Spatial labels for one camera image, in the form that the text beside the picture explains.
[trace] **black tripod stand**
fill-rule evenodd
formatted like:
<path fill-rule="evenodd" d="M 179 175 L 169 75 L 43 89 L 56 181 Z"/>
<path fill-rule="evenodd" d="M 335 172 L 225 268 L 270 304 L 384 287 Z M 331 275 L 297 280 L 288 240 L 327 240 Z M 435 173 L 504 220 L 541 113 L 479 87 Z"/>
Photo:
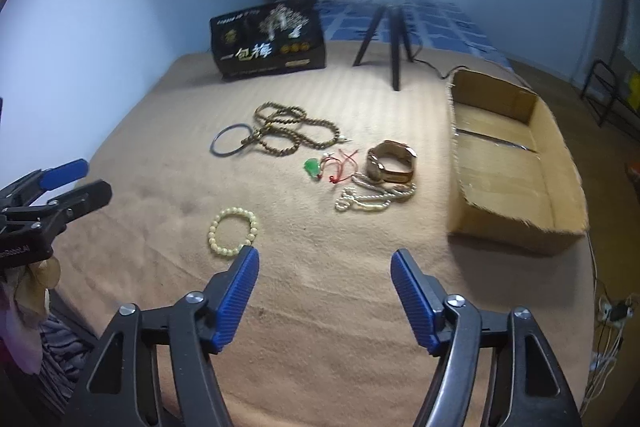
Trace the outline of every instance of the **black tripod stand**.
<path fill-rule="evenodd" d="M 413 62 L 414 58 L 411 54 L 411 41 L 409 40 L 409 33 L 406 29 L 406 22 L 404 21 L 404 14 L 402 13 L 402 6 L 399 4 L 382 5 L 376 8 L 373 13 L 373 19 L 367 29 L 367 33 L 362 41 L 358 55 L 353 63 L 354 66 L 359 66 L 364 57 L 367 47 L 375 35 L 378 25 L 382 20 L 385 12 L 388 13 L 389 18 L 389 36 L 391 40 L 391 85 L 394 90 L 400 90 L 400 36 L 402 36 L 402 42 L 404 42 L 404 48 L 406 50 L 406 58 L 409 62 Z"/>

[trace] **watch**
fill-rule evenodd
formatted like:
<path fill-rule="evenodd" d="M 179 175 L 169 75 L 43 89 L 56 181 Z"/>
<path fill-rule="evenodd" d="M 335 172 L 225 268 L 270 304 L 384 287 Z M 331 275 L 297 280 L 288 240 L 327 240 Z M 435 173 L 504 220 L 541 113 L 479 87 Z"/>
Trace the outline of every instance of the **watch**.
<path fill-rule="evenodd" d="M 392 156 L 409 167 L 408 171 L 391 171 L 378 158 Z M 418 156 L 406 143 L 385 140 L 367 152 L 367 176 L 374 183 L 408 183 L 414 177 L 415 162 Z"/>

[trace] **black box with chinese text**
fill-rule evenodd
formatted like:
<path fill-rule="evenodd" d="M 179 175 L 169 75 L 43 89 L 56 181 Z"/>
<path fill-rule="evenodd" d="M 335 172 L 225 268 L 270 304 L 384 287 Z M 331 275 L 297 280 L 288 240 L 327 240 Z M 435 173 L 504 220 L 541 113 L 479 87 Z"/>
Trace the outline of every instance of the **black box with chinese text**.
<path fill-rule="evenodd" d="M 326 66 L 316 0 L 286 0 L 211 19 L 211 51 L 223 78 Z"/>

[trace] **metal screw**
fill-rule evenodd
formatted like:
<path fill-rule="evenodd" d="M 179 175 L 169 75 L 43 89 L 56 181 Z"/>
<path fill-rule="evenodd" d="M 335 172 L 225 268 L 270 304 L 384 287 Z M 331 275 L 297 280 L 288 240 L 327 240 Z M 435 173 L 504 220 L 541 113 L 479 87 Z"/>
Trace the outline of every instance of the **metal screw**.
<path fill-rule="evenodd" d="M 189 304 L 197 304 L 199 302 L 204 301 L 204 293 L 202 292 L 189 292 L 185 297 Z"/>
<path fill-rule="evenodd" d="M 447 304 L 454 308 L 460 308 L 465 305 L 465 298 L 462 295 L 454 293 L 453 295 L 447 295 Z"/>
<path fill-rule="evenodd" d="M 120 306 L 120 309 L 118 310 L 118 313 L 120 315 L 124 315 L 125 317 L 127 315 L 132 315 L 136 312 L 136 305 L 129 302 L 127 304 L 123 304 L 122 306 Z"/>
<path fill-rule="evenodd" d="M 519 319 L 530 319 L 531 312 L 524 306 L 517 306 L 513 309 L 513 314 Z"/>

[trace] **blue ribbed rubber pad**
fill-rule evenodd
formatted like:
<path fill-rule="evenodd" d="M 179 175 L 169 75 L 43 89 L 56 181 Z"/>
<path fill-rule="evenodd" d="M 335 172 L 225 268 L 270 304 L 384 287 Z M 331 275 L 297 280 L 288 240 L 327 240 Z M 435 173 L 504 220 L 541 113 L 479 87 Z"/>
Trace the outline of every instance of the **blue ribbed rubber pad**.
<path fill-rule="evenodd" d="M 88 173 L 89 163 L 86 160 L 76 160 L 44 171 L 38 185 L 42 190 L 53 190 L 84 178 Z"/>
<path fill-rule="evenodd" d="M 234 339 L 247 301 L 258 279 L 259 270 L 260 256 L 258 251 L 252 248 L 218 307 L 216 333 L 211 339 L 218 352 Z"/>
<path fill-rule="evenodd" d="M 435 334 L 433 310 L 398 252 L 391 257 L 391 280 L 418 345 L 426 347 L 431 354 L 435 353 L 440 341 Z"/>

